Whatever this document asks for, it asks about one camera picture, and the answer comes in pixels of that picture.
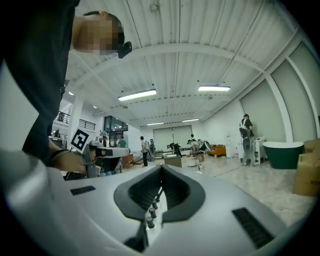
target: tiled floor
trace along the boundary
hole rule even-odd
[[[148,164],[164,164],[164,160],[159,159]],[[141,167],[142,165],[135,165],[123,171]],[[315,201],[315,197],[292,193],[295,170],[272,169],[268,162],[255,167],[241,166],[237,158],[214,158],[210,155],[205,156],[203,167],[204,175],[237,185],[272,209],[287,226],[304,217]],[[185,157],[182,158],[182,168],[189,168]]]

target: bathtub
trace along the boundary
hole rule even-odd
[[[304,151],[303,142],[272,142],[263,143],[265,154],[274,169],[296,169],[299,154]]]

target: railing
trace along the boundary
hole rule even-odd
[[[70,123],[70,115],[59,111],[55,120],[57,120],[58,122],[61,122],[61,123],[69,124]],[[79,127],[94,131],[96,128],[96,124],[93,122],[88,122],[83,119],[79,119]]]

